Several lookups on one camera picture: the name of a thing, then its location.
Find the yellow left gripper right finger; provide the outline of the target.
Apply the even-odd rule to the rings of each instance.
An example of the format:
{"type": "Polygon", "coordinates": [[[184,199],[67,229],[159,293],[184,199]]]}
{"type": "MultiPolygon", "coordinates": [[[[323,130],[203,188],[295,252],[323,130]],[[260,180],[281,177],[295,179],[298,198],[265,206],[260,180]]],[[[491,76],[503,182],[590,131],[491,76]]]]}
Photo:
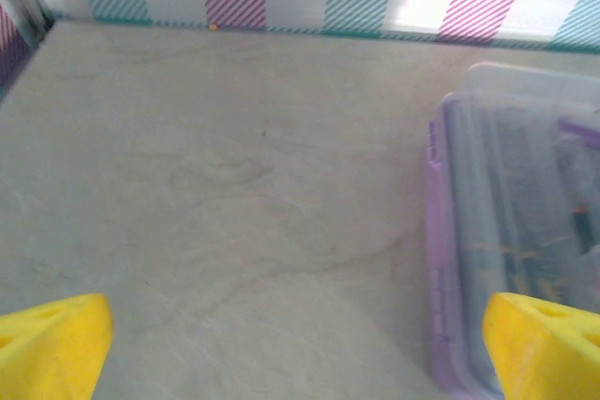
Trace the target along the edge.
{"type": "Polygon", "coordinates": [[[599,397],[598,314],[501,292],[482,330],[506,399],[599,397]]]}

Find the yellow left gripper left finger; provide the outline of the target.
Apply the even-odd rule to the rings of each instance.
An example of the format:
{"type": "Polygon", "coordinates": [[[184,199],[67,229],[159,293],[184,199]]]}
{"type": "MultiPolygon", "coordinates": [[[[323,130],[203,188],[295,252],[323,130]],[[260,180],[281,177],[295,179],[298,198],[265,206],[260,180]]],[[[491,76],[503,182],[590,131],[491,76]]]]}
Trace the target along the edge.
{"type": "Polygon", "coordinates": [[[113,339],[106,296],[88,293],[1,317],[3,399],[90,399],[113,339]]]}

